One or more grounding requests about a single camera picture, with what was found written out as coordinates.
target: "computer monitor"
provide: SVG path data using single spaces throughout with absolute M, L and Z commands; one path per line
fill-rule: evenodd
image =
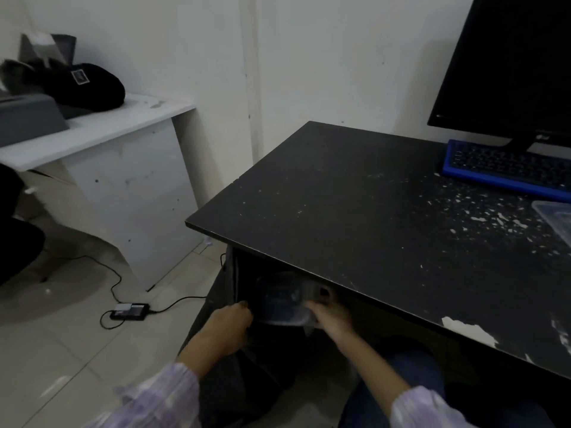
M 474 0 L 428 124 L 571 147 L 571 0 Z

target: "plastic container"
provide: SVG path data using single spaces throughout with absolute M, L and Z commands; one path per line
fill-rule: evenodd
M 316 281 L 295 272 L 261 276 L 255 282 L 255 295 L 249 300 L 254 320 L 276 326 L 312 326 L 313 313 L 303 306 L 306 300 L 317 300 Z
M 571 204 L 533 201 L 532 207 L 571 248 Z

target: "purple sleeve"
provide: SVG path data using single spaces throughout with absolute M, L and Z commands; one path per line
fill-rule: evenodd
M 138 386 L 119 388 L 123 406 L 84 428 L 200 428 L 199 383 L 183 364 L 170 364 Z
M 392 428 L 475 428 L 433 390 L 422 386 L 407 390 L 392 405 Z

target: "keyboard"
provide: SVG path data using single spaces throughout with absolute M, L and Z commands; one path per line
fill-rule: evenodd
M 450 140 L 442 174 L 571 202 L 571 160 Z

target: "power cord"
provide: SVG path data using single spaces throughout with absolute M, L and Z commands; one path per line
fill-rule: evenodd
M 93 257 L 91 257 L 91 256 L 89 256 L 89 255 L 81 255 L 81 256 L 79 256 L 79 257 L 74 257 L 74 258 L 69 258 L 69 257 L 57 257 L 57 256 L 55 256 L 53 253 L 51 253 L 50 251 L 48 251 L 48 250 L 46 250 L 46 249 L 44 249 L 44 251 L 46 251 L 46 252 L 47 252 L 49 255 L 51 255 L 54 259 L 66 259 L 66 260 L 68 260 L 68 261 L 72 261 L 72 260 L 74 260 L 74 259 L 91 259 L 91 260 L 95 261 L 97 264 L 99 264 L 100 266 L 103 266 L 103 267 L 109 269 L 111 272 L 115 273 L 115 274 L 117 275 L 117 277 L 119 278 L 119 280 L 111 286 L 111 289 L 110 289 L 110 290 L 111 290 L 111 295 L 113 296 L 113 299 L 115 299 L 115 302 L 117 302 L 117 303 L 125 303 L 125 302 L 121 302 L 121 301 L 118 299 L 117 295 L 115 295 L 115 292 L 113 291 L 113 288 L 117 287 L 117 286 L 121 283 L 121 281 L 123 280 L 123 277 L 122 277 L 115 269 L 111 268 L 110 266 L 108 266 L 108 265 L 106 265 L 106 264 L 100 262 L 99 260 L 97 260 L 97 259 L 95 259 L 95 258 L 93 258 Z M 205 296 L 205 295 L 188 295 L 188 296 L 185 296 L 185 297 L 181 297 L 180 299 L 178 299 L 178 300 L 176 300 L 175 302 L 173 302 L 172 304 L 170 304 L 167 308 L 164 308 L 164 309 L 161 309 L 161 310 L 158 310 L 158 311 L 154 311 L 154 310 L 152 310 L 152 309 L 149 309 L 148 313 L 149 313 L 149 314 L 160 314 L 161 312 L 165 312 L 165 311 L 171 309 L 171 308 L 172 308 L 173 306 L 175 306 L 178 302 L 180 302 L 181 300 L 185 300 L 185 299 L 206 299 L 206 296 Z M 109 311 L 105 311 L 105 312 L 102 314 L 102 316 L 99 317 L 99 325 L 100 325 L 102 328 L 104 328 L 105 330 L 107 330 L 107 331 L 112 331 L 113 329 L 116 329 L 116 328 L 118 328 L 120 325 L 122 325 L 123 323 L 125 323 L 125 320 L 122 320 L 121 323 L 119 323 L 119 324 L 116 325 L 116 326 L 112 326 L 112 327 L 110 327 L 110 328 L 107 327 L 107 326 L 105 326 L 105 325 L 103 324 L 103 318 L 104 318 L 105 314 L 109 314 L 109 313 L 111 313 L 111 312 L 113 312 L 113 309 L 111 309 L 111 310 L 109 310 Z

